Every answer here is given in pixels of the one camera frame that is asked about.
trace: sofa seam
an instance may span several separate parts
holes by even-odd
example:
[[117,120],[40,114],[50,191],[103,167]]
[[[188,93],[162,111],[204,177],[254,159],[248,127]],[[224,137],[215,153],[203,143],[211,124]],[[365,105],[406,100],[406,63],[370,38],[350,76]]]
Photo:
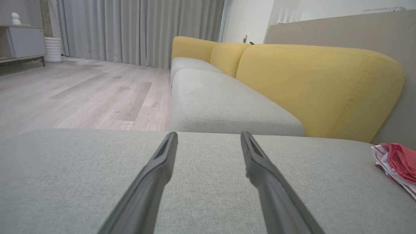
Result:
[[332,135],[333,135],[333,134],[334,134],[334,132],[335,132],[335,129],[339,126],[339,124],[340,124],[340,122],[341,122],[341,119],[342,119],[342,117],[343,117],[343,115],[344,115],[345,111],[347,110],[347,108],[348,108],[348,107],[350,106],[350,104],[352,103],[352,99],[354,98],[355,94],[358,92],[358,89],[359,89],[359,87],[360,87],[360,85],[361,85],[361,82],[362,82],[363,75],[364,75],[364,73],[367,71],[368,66],[369,66],[369,57],[367,57],[367,60],[366,60],[366,62],[365,62],[365,66],[364,66],[364,68],[362,69],[362,71],[361,71],[361,73],[360,73],[360,76],[359,76],[358,80],[355,82],[354,88],[353,88],[353,89],[352,89],[352,91],[350,92],[350,94],[349,94],[349,96],[348,96],[348,99],[347,99],[347,102],[345,103],[344,107],[341,109],[341,112],[338,114],[338,117],[337,117],[337,118],[336,118],[336,120],[335,120],[334,126],[333,126],[333,127],[332,127],[332,129],[328,132],[328,134],[327,134],[327,138],[331,138],[331,137],[332,137]]
[[237,69],[235,70],[235,76],[233,77],[234,79],[237,79],[237,73],[238,73],[238,68],[240,67],[241,57],[243,56],[244,52],[245,52],[248,48],[249,48],[249,47],[246,47],[246,48],[245,48],[245,50],[241,53],[240,57],[238,58]]

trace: cabinet door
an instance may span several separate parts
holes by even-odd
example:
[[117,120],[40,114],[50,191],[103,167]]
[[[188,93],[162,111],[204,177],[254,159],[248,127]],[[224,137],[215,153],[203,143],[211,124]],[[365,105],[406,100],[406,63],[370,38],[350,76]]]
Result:
[[9,33],[16,58],[46,54],[42,29],[10,27]]

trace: towel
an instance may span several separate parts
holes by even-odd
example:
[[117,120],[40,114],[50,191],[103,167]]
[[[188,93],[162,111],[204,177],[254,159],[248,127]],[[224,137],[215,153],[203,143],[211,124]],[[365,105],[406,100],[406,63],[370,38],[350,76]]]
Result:
[[376,167],[416,199],[416,152],[401,144],[379,144],[371,149]]

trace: gray curtain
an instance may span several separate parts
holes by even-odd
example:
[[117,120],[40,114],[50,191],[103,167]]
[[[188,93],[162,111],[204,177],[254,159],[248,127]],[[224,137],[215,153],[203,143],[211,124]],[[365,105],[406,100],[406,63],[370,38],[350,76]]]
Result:
[[66,56],[169,68],[182,35],[218,41],[224,0],[57,0]]

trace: white figurine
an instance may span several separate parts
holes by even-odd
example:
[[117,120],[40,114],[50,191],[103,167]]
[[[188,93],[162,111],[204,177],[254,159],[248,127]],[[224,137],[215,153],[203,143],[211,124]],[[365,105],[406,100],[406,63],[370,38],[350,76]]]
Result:
[[20,18],[19,14],[13,12],[12,13],[12,24],[14,24],[14,25],[20,25],[20,24],[22,24],[20,22],[19,18]]

